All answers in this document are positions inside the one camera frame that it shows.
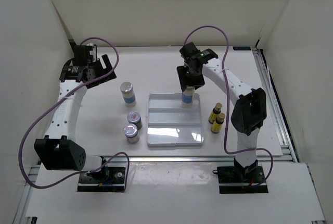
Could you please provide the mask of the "white granule jar blue label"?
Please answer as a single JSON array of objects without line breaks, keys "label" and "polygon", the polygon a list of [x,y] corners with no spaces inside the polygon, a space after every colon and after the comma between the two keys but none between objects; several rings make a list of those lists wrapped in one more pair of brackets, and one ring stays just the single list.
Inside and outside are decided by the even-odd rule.
[{"label": "white granule jar blue label", "polygon": [[195,88],[193,86],[188,86],[182,92],[182,107],[183,108],[191,108],[192,107],[194,93],[195,93]]}]

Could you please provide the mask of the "yellow label brown sauce bottle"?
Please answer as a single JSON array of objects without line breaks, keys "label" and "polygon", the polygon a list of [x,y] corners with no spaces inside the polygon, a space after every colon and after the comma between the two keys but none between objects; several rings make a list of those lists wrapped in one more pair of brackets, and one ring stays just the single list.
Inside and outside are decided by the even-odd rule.
[{"label": "yellow label brown sauce bottle", "polygon": [[211,114],[209,116],[208,122],[210,124],[213,124],[215,119],[218,117],[218,115],[221,113],[222,104],[216,103],[215,107],[212,109]]}]

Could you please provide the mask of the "dark spice jar red label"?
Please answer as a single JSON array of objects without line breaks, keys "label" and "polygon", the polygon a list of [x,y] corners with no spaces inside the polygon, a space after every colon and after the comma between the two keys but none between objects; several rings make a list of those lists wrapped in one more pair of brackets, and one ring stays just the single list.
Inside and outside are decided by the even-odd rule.
[{"label": "dark spice jar red label", "polygon": [[130,124],[136,125],[137,129],[140,130],[143,126],[142,118],[138,111],[131,111],[127,115],[127,120]]}]

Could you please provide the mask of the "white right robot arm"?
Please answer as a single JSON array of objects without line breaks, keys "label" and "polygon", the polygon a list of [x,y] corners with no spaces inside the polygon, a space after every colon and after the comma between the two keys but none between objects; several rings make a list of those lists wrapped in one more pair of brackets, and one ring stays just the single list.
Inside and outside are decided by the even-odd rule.
[{"label": "white right robot arm", "polygon": [[196,90],[204,86],[204,78],[208,78],[226,94],[227,102],[233,104],[234,109],[226,119],[237,131],[234,177],[239,182],[248,181],[258,166],[257,140],[267,118],[265,91],[252,88],[224,68],[217,53],[210,48],[200,51],[190,42],[180,49],[180,55],[184,63],[177,67],[177,74],[182,91]]}]

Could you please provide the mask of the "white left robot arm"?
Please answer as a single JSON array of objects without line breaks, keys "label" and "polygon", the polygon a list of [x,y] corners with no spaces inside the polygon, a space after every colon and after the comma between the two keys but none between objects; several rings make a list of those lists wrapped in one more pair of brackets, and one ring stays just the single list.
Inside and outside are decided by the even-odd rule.
[{"label": "white left robot arm", "polygon": [[97,56],[96,45],[77,45],[74,57],[68,60],[60,73],[60,105],[55,109],[51,123],[42,139],[35,140],[34,149],[47,170],[91,171],[97,182],[109,177],[103,158],[89,155],[75,141],[76,122],[86,91],[115,79],[108,55]]}]

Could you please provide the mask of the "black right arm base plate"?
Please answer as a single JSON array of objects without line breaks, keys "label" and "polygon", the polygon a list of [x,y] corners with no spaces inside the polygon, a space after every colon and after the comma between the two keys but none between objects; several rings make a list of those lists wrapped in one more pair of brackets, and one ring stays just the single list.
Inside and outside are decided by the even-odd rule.
[{"label": "black right arm base plate", "polygon": [[239,169],[234,166],[217,167],[212,171],[218,178],[220,194],[266,194],[268,187],[262,166],[246,176],[242,176]]}]

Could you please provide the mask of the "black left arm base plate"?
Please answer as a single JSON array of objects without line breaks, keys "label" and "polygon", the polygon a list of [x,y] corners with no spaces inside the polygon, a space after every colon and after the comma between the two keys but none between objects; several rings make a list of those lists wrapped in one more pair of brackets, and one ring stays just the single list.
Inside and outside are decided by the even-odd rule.
[{"label": "black left arm base plate", "polygon": [[122,193],[125,191],[127,163],[110,163],[100,172],[80,175],[78,192]]}]

